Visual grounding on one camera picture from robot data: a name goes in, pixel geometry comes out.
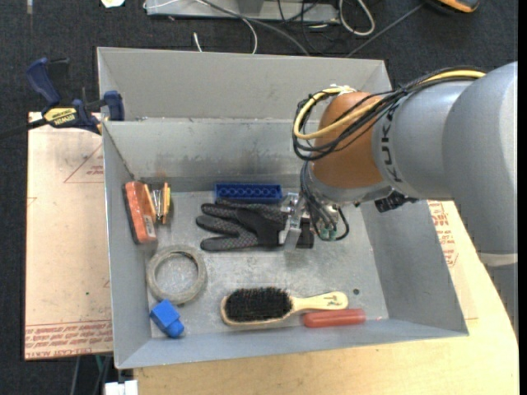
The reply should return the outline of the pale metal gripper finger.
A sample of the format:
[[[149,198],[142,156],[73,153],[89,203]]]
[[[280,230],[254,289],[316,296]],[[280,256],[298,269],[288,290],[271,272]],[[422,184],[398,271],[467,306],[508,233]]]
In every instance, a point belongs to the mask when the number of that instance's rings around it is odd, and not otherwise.
[[[279,232],[279,243],[284,253],[290,253],[296,249],[296,244],[301,236],[299,226],[287,225],[283,231]]]
[[[299,199],[298,193],[288,193],[281,201],[281,212],[287,214],[292,223],[298,223],[300,221],[298,211]]]

